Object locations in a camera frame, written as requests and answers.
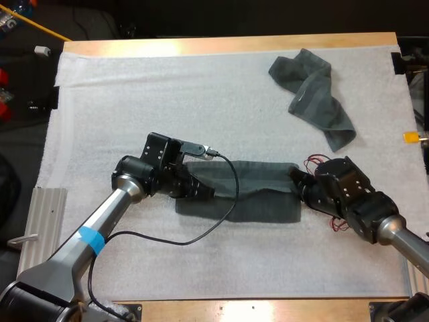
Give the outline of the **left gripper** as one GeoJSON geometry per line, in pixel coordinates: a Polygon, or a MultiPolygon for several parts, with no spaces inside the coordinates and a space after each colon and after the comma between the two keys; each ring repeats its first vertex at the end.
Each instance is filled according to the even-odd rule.
{"type": "Polygon", "coordinates": [[[155,132],[148,134],[141,161],[149,167],[143,175],[149,195],[203,201],[214,197],[215,189],[198,180],[184,165],[186,155],[199,157],[200,145],[155,132]]]}

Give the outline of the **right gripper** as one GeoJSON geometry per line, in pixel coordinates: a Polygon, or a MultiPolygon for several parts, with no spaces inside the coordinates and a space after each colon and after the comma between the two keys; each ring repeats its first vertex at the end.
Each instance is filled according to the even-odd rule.
{"type": "Polygon", "coordinates": [[[345,217],[353,203],[375,192],[369,178],[347,156],[322,163],[313,175],[291,167],[289,177],[300,187],[307,206],[333,217],[345,217]]]}

